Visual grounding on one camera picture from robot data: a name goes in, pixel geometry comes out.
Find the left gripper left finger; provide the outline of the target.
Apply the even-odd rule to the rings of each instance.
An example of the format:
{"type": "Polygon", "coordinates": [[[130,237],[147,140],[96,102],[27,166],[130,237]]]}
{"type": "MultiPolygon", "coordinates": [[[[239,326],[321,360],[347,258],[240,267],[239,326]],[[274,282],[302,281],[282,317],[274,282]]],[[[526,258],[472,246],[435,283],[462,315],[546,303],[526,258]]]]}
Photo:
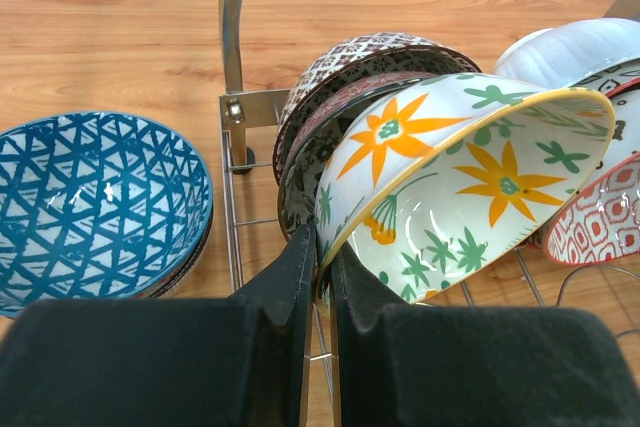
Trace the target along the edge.
{"type": "Polygon", "coordinates": [[[316,231],[222,299],[48,300],[1,345],[5,426],[302,426],[316,231]]]}

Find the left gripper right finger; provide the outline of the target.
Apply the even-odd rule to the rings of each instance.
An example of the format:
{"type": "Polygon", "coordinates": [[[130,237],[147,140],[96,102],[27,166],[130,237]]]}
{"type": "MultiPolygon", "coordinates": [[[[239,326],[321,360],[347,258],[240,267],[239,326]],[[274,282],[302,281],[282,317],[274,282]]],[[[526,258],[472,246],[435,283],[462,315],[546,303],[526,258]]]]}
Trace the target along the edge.
{"type": "Polygon", "coordinates": [[[635,426],[611,332],[576,309],[403,301],[348,247],[332,261],[339,426],[635,426]]]}

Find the striped line pattern bowl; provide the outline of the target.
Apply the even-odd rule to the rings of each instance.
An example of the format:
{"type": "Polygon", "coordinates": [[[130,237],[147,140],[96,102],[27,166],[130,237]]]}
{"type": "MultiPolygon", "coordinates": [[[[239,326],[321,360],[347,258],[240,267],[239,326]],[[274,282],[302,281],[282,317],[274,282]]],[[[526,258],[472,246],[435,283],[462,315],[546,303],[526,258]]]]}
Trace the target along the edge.
{"type": "Polygon", "coordinates": [[[189,258],[185,261],[185,263],[177,270],[176,273],[171,274],[167,281],[164,281],[161,285],[156,287],[150,293],[144,294],[143,298],[151,298],[151,299],[160,299],[160,298],[170,298],[175,295],[175,293],[179,290],[182,284],[189,278],[189,276],[193,273],[196,266],[200,261],[200,257],[202,256],[203,251],[207,245],[212,224],[214,220],[214,208],[210,209],[210,216],[204,230],[202,236],[199,239],[195,249],[189,256],[189,258]]]}

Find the yellow rim leaf bowl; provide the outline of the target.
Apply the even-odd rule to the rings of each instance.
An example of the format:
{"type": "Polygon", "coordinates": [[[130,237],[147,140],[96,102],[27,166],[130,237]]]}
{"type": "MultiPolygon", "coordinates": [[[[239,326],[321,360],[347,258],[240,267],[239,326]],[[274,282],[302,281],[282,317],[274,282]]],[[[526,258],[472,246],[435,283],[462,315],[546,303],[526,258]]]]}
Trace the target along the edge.
{"type": "Polygon", "coordinates": [[[553,217],[611,143],[611,101],[483,73],[446,74],[374,102],[323,169],[316,302],[350,247],[420,303],[490,265],[553,217]]]}

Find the blue triangle pattern bowl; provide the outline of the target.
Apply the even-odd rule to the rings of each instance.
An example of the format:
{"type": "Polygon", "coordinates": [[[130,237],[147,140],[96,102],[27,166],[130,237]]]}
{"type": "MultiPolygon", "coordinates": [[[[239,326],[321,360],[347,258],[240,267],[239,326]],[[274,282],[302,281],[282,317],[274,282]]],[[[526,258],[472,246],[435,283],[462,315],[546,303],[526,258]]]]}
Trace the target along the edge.
{"type": "Polygon", "coordinates": [[[1,312],[45,299],[151,294],[212,217],[197,149],[117,112],[38,119],[1,136],[1,312]]]}

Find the red ikat pattern bowl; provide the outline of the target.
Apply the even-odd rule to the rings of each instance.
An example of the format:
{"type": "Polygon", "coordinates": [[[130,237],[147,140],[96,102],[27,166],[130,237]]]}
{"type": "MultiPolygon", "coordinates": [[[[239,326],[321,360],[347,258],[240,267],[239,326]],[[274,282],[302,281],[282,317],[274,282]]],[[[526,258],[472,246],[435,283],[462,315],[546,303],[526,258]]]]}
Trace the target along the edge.
{"type": "Polygon", "coordinates": [[[614,133],[598,168],[534,237],[554,262],[582,266],[639,252],[639,91],[612,104],[614,133]]]}

